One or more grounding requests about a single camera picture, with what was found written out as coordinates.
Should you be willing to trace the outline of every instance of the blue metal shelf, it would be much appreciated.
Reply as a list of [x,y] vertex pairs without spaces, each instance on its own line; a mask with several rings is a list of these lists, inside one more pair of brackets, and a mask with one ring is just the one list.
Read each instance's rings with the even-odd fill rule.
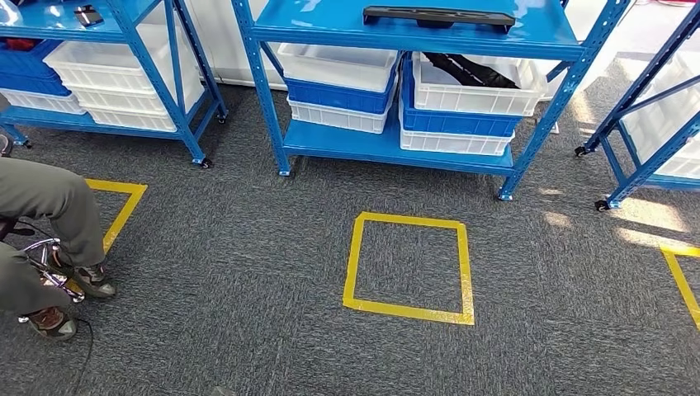
[[[232,0],[246,55],[253,72],[262,113],[267,124],[279,173],[291,172],[291,155],[348,158],[419,167],[506,176],[499,191],[501,200],[512,200],[537,151],[544,144],[564,107],[588,71],[590,64],[617,25],[631,0],[611,0],[603,9],[589,37],[580,44],[564,14],[560,0],[384,0],[382,6],[443,7],[461,10],[506,12],[516,18],[508,34],[492,26],[455,24],[449,29],[426,29],[415,21],[381,18],[364,25],[362,10],[376,5],[372,0],[269,0],[255,21],[248,0]],[[400,148],[398,120],[390,115],[388,127],[379,136],[292,121],[282,138],[261,52],[284,74],[268,41],[315,45],[339,45],[492,56],[559,59],[562,63],[548,74],[552,79],[568,69],[561,89],[537,123],[529,142],[513,161],[508,148],[501,158],[488,156],[411,152]]]
[[[396,106],[390,111],[391,114],[396,115]],[[399,121],[393,117],[386,122],[382,134],[293,120],[285,135],[284,148],[291,155],[393,163],[500,176],[513,173],[510,145],[503,156],[496,157],[403,150],[399,146],[399,139]]]
[[[680,26],[672,34],[668,41],[661,48],[661,51],[649,62],[649,65],[641,73],[641,76],[631,85],[618,104],[612,109],[603,123],[596,129],[590,139],[581,147],[576,149],[578,156],[592,153],[598,146],[603,147],[610,167],[617,179],[618,187],[605,200],[595,203],[598,210],[610,210],[619,208],[622,201],[638,188],[650,187],[667,190],[700,191],[700,179],[688,177],[672,177],[655,174],[666,161],[672,158],[688,139],[700,133],[700,111],[691,118],[674,136],[663,144],[650,158],[642,162],[637,155],[634,141],[627,131],[622,117],[633,111],[637,111],[644,106],[648,106],[659,100],[681,91],[693,84],[700,83],[700,76],[691,78],[675,87],[669,88],[662,93],[636,103],[637,98],[644,92],[645,88],[654,80],[654,77],[666,65],[683,42],[690,37],[695,30],[700,27],[700,3],[690,10]],[[613,147],[608,142],[611,133],[618,131],[625,143],[625,148],[635,165],[632,174],[627,175],[617,159]]]
[[[173,76],[175,76],[176,97],[174,99],[136,30],[139,23],[161,2],[163,2],[165,10],[169,11],[166,12],[166,25]],[[86,5],[83,0],[38,1],[19,7],[7,1],[0,1],[0,36],[127,44],[153,83],[154,90],[168,110],[168,115],[173,120],[177,130],[163,132],[98,125],[95,124],[90,115],[69,115],[21,107],[10,107],[0,113],[0,127],[14,138],[15,144],[27,144],[27,137],[15,125],[34,125],[62,130],[123,134],[156,139],[176,139],[181,140],[187,146],[194,163],[209,167],[210,161],[206,159],[197,141],[214,114],[218,113],[219,121],[223,122],[228,115],[228,110],[206,60],[204,49],[196,35],[189,11],[184,6],[184,0],[92,0],[89,3],[102,15],[104,22],[86,28],[78,22],[73,14],[75,7]],[[206,84],[205,93],[190,111],[184,110],[182,97],[180,58],[175,33],[176,15],[181,20],[186,38],[194,49],[196,61]],[[190,124],[208,98],[212,99],[210,107],[197,129],[192,130]]]
[[507,35],[483,26],[455,24],[425,29],[415,21],[380,19],[362,23],[362,9],[373,0],[270,0],[252,29],[261,41],[577,60],[583,49],[558,1],[382,0],[382,6],[461,8],[507,12],[518,19]]
[[[138,25],[161,0],[122,0],[131,23]],[[92,4],[105,20],[91,27],[78,22],[75,7]],[[106,0],[38,1],[17,7],[0,2],[0,31],[4,37],[126,43],[126,37]]]
[[49,128],[52,130],[75,130],[157,139],[180,139],[180,136],[176,132],[140,130],[136,128],[96,124],[89,113],[76,115],[16,106],[10,106],[2,113],[2,122],[29,125],[38,128]]

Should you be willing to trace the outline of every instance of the yellow tape square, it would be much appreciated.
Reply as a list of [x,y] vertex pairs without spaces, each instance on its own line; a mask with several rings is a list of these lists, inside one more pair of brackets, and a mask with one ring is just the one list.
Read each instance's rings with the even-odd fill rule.
[[[409,307],[405,305],[394,305],[368,301],[355,298],[355,283],[357,281],[357,265],[360,260],[360,249],[362,247],[362,232],[366,221],[376,221],[381,223],[395,223],[418,225],[424,227],[438,227],[443,229],[454,229],[457,232],[457,246],[459,251],[460,283],[462,312],[438,311],[435,309],[424,309]],[[471,274],[469,268],[469,250],[467,247],[466,227],[464,224],[442,219],[425,219],[420,217],[399,216],[395,214],[382,214],[362,212],[355,219],[352,229],[352,241],[350,243],[350,258],[348,259],[348,276],[345,280],[345,290],[343,292],[343,305],[361,311],[373,312],[375,314],[387,314],[403,316],[406,318],[416,318],[432,320],[435,322],[474,324],[474,301],[471,293]]]
[[134,212],[134,209],[136,209],[136,206],[139,204],[141,197],[144,196],[144,192],[146,192],[148,186],[143,184],[119,183],[117,181],[94,179],[85,179],[85,182],[93,190],[129,194],[129,199],[126,200],[124,207],[121,208],[119,214],[114,219],[114,222],[112,222],[110,228],[105,234],[104,239],[102,240],[105,253],[107,253],[109,252],[111,245],[116,240],[116,237],[119,235],[121,229],[124,228],[126,220],[129,219],[131,214]]
[[693,318],[693,321],[695,321],[695,326],[698,328],[698,330],[700,330],[700,307],[698,307],[698,302],[695,300],[695,295],[690,289],[688,281],[685,279],[683,270],[681,270],[678,263],[678,258],[676,258],[677,256],[700,258],[700,248],[662,246],[661,252],[664,254],[666,263],[669,264],[671,275],[673,275],[674,279],[676,280],[676,285],[679,288],[681,296],[683,296],[686,306],[688,306],[690,316]]

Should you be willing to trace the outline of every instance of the floor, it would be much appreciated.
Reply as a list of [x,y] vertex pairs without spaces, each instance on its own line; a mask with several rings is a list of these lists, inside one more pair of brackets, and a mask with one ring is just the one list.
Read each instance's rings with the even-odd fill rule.
[[[24,129],[35,147],[18,158],[149,188],[109,254],[119,296],[74,307],[94,330],[90,359],[86,326],[49,343],[0,313],[0,389],[698,394],[700,332],[659,245],[700,244],[700,196],[640,191],[601,214],[593,202],[614,187],[607,162],[573,156],[639,67],[618,58],[577,94],[509,203],[494,198],[497,177],[420,168],[298,158],[293,177],[278,177],[249,88],[222,87],[229,122],[202,141],[211,170],[173,142]],[[284,96],[275,99],[285,124]],[[533,125],[518,127],[516,147]],[[107,229],[126,196],[97,200]],[[474,326],[343,307],[362,211],[466,224]],[[456,253],[446,230],[370,223],[356,297],[458,311]],[[679,264],[697,293],[700,262]]]

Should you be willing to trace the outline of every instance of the plastic storage crate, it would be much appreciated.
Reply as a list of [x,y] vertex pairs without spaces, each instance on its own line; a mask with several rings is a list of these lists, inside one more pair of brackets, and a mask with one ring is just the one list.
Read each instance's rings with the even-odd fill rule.
[[394,94],[396,94],[396,87],[397,82],[394,80],[394,86],[389,95],[390,100],[386,104],[386,108],[382,114],[363,113],[337,107],[314,105],[299,101],[291,101],[289,98],[287,98],[287,101],[291,107],[291,118],[293,120],[335,126],[346,130],[358,130],[371,134],[380,134],[384,131],[386,117],[389,115],[389,109],[393,104],[393,100],[391,99],[393,99]]
[[13,91],[11,89],[0,89],[0,94],[6,97],[7,101],[13,106],[69,114],[85,114],[85,109],[78,104],[78,99],[74,95],[57,97],[43,93]]
[[53,77],[27,77],[11,74],[0,75],[0,87],[14,91],[43,93],[57,97],[66,97],[70,91],[61,83],[58,75]]
[[400,101],[401,148],[404,150],[501,156],[515,137],[515,132],[507,137],[494,137],[406,130],[403,118],[404,103]]
[[421,53],[413,53],[415,108],[508,116],[532,116],[547,92],[546,76],[530,59],[468,56],[513,80],[520,89],[466,87],[434,67]]
[[[695,94],[693,90],[683,90],[623,117],[622,122],[640,161],[644,163],[651,158],[690,117],[700,111],[700,97]],[[700,178],[700,136],[689,139],[656,174]]]
[[85,106],[97,124],[125,126],[142,130],[175,132],[177,127],[168,113],[119,111],[110,108]]
[[[167,76],[170,71],[172,76],[173,61],[166,28],[141,24],[139,33],[161,75]],[[189,69],[197,69],[197,65],[192,52],[182,44],[182,40],[178,42],[181,43],[178,48],[184,79],[191,74]],[[155,92],[139,60],[126,44],[65,41],[44,58],[44,62],[54,68],[67,86]],[[163,80],[174,97],[174,79]]]
[[399,51],[282,44],[277,56],[285,78],[384,92],[387,82],[392,81],[390,74],[395,70]]
[[401,72],[401,101],[405,130],[419,132],[446,132],[449,134],[476,134],[508,138],[513,136],[521,116],[429,111],[414,108],[413,61],[404,59]]
[[[185,110],[189,111],[204,93],[199,74],[193,71],[189,78],[182,80],[182,95]],[[158,94],[149,91],[108,90],[89,87],[69,86],[83,106],[104,107],[119,111],[152,111],[167,114]]]
[[0,42],[0,76],[57,77],[56,72],[44,63],[44,57],[60,44],[59,40],[43,40],[29,51],[17,51]]
[[383,92],[363,91],[346,87],[335,87],[317,82],[306,82],[285,78],[289,99],[320,106],[339,107],[364,113],[382,114],[394,87],[396,69],[391,70]]
[[[656,74],[654,81],[647,88],[640,101],[656,93],[665,91],[671,87],[688,81],[700,74],[700,54],[691,52],[677,52],[671,60]],[[700,92],[700,87],[694,85],[689,91]]]

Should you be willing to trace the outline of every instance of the shoe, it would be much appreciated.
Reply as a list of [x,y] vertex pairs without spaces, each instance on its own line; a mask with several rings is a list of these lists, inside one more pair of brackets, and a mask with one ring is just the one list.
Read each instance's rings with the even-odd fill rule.
[[77,283],[86,295],[107,298],[116,295],[116,287],[105,277],[105,267],[102,264],[85,267],[72,267],[63,264],[57,257],[49,260],[52,271],[65,275]]
[[75,268],[71,278],[92,297],[106,298],[116,295],[116,287],[107,280],[102,264]]
[[42,309],[27,315],[29,324],[42,337],[54,341],[65,341],[78,332],[78,324],[58,307]]

